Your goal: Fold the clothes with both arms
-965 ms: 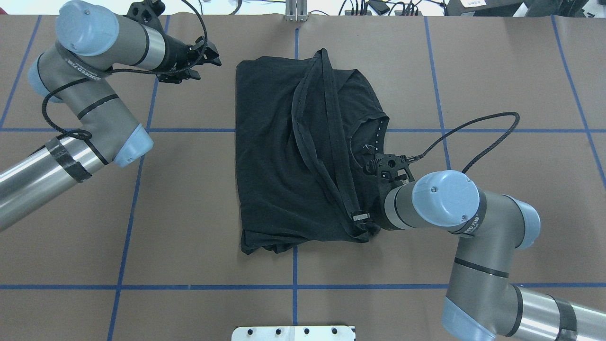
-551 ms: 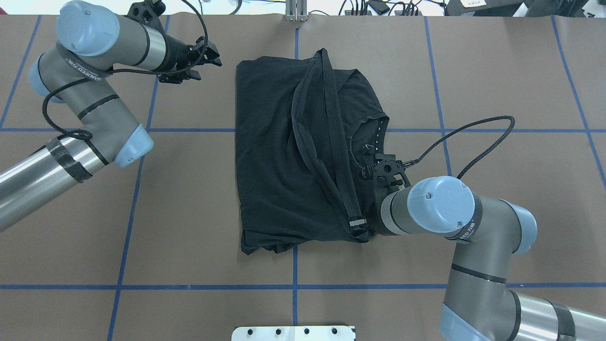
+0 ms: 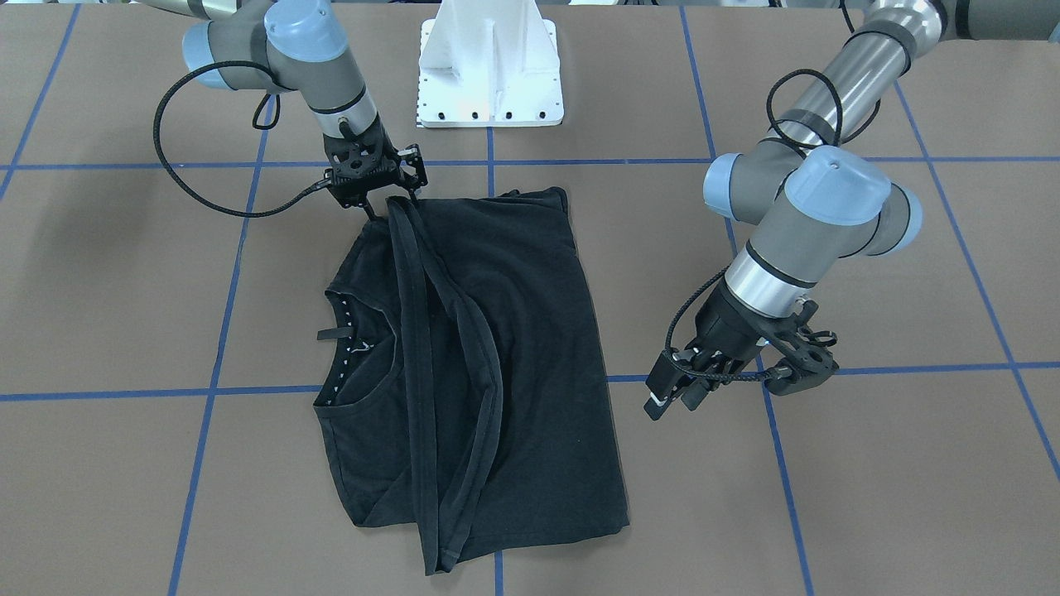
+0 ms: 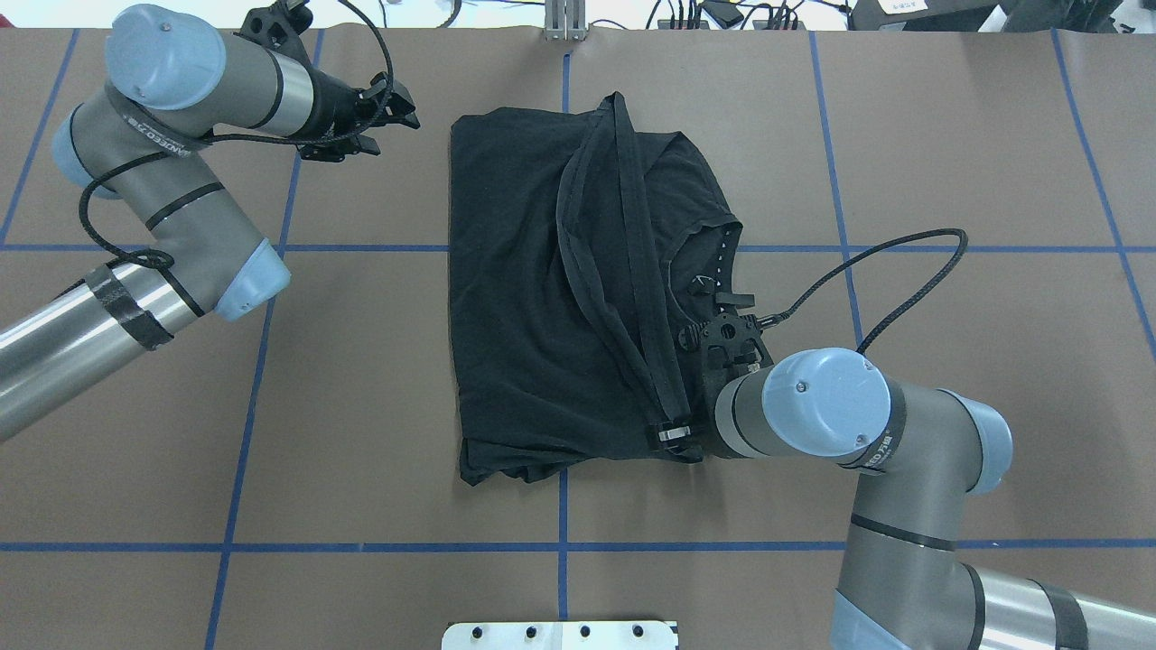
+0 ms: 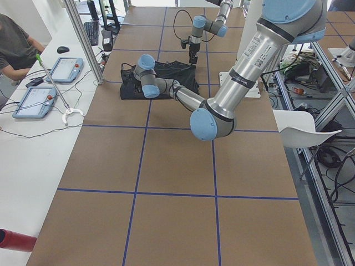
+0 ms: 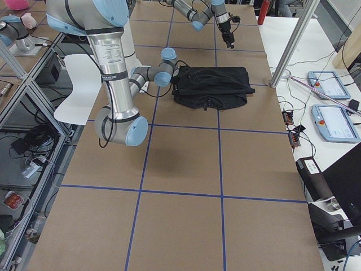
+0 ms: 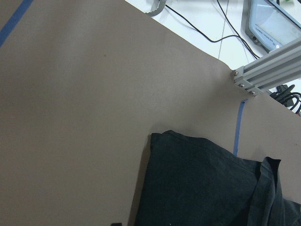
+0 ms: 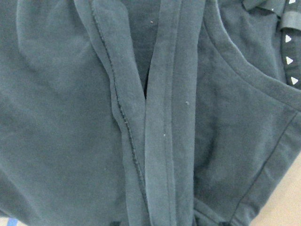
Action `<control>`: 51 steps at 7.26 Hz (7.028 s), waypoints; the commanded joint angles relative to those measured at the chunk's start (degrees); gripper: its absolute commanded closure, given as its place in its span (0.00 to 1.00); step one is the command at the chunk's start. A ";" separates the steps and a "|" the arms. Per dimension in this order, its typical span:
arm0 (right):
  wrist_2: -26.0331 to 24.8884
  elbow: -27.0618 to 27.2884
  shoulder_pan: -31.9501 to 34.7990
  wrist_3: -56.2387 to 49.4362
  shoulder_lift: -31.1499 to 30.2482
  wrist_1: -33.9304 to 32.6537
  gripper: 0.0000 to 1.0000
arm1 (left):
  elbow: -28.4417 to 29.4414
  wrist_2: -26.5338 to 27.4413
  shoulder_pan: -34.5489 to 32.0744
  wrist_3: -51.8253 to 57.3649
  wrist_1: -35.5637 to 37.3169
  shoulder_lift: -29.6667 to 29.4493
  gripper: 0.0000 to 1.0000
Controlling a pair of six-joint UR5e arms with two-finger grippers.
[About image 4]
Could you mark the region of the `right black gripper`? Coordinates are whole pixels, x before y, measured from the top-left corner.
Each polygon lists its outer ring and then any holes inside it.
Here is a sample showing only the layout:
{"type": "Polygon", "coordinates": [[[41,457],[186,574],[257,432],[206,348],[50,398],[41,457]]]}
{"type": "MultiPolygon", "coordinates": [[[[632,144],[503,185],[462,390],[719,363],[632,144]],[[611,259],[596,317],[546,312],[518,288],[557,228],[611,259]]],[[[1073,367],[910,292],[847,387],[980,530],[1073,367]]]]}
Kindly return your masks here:
{"type": "Polygon", "coordinates": [[[681,328],[677,345],[697,359],[697,394],[691,399],[690,418],[649,424],[649,449],[653,452],[704,452],[724,460],[759,460],[764,455],[738,433],[732,407],[725,399],[722,424],[716,407],[731,382],[773,365],[762,340],[759,317],[754,313],[722,311],[706,322],[681,328]]]}

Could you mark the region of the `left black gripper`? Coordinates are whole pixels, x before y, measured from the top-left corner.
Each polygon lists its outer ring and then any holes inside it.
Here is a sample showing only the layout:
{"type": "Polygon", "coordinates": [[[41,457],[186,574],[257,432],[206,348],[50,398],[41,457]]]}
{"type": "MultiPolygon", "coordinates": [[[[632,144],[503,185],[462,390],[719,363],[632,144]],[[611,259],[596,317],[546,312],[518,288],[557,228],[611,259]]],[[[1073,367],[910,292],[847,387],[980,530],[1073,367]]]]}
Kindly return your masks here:
{"type": "Polygon", "coordinates": [[[290,140],[307,161],[340,163],[350,155],[379,156],[371,127],[420,130],[408,89],[392,77],[373,77],[365,90],[331,77],[310,61],[301,40],[312,24],[305,1],[274,1],[245,16],[239,37],[264,49],[274,66],[274,99],[252,125],[261,135],[290,140]]]}

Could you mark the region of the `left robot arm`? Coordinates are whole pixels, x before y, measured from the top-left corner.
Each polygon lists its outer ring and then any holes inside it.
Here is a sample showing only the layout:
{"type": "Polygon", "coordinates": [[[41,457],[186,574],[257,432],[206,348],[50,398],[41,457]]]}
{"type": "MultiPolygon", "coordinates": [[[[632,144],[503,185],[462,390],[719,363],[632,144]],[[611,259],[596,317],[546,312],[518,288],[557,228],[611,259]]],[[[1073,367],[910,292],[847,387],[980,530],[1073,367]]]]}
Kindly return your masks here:
{"type": "Polygon", "coordinates": [[[3,440],[218,313],[239,320],[290,272],[202,153],[212,145],[291,145],[339,163],[379,147],[368,130],[420,120],[387,43],[363,87],[311,61],[304,1],[253,8],[235,32],[160,5],[131,5],[105,40],[108,81],[52,141],[81,189],[79,222],[110,259],[3,330],[3,440]]]}

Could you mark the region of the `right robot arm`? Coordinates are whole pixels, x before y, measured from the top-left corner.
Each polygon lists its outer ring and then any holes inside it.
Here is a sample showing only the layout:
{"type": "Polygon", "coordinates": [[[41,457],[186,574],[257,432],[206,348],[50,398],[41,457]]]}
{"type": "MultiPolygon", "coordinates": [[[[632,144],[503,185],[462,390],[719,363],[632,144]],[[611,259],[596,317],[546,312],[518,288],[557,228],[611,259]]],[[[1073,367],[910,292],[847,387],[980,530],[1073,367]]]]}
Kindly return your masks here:
{"type": "Polygon", "coordinates": [[[988,404],[882,374],[859,350],[772,362],[751,316],[680,328],[702,400],[657,444],[722,460],[813,457],[858,473],[833,649],[1151,649],[1153,613],[957,557],[965,498],[995,490],[1014,441],[988,404]]]}

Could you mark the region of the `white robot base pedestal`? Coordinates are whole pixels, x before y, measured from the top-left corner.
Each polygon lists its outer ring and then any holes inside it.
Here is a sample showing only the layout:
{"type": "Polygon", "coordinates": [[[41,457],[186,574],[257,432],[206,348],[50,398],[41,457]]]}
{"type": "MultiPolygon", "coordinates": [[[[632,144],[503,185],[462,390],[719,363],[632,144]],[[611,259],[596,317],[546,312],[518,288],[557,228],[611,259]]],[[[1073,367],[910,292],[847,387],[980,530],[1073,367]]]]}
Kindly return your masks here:
{"type": "Polygon", "coordinates": [[[450,625],[442,649],[679,649],[676,622],[579,620],[450,625]]]}

